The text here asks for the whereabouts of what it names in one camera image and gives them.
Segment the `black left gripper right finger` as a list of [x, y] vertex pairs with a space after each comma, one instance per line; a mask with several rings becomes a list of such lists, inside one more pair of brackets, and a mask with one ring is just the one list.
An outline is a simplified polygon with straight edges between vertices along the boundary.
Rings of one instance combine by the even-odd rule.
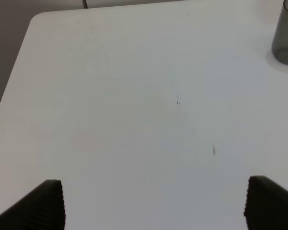
[[246, 197], [249, 230], [288, 230], [288, 190], [266, 176], [251, 176]]

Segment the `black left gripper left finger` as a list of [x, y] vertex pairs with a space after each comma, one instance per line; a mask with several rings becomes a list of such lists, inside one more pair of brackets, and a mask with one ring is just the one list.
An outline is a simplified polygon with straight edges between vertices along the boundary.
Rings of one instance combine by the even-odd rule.
[[65, 205], [60, 180], [45, 180], [0, 214], [0, 230], [63, 230]]

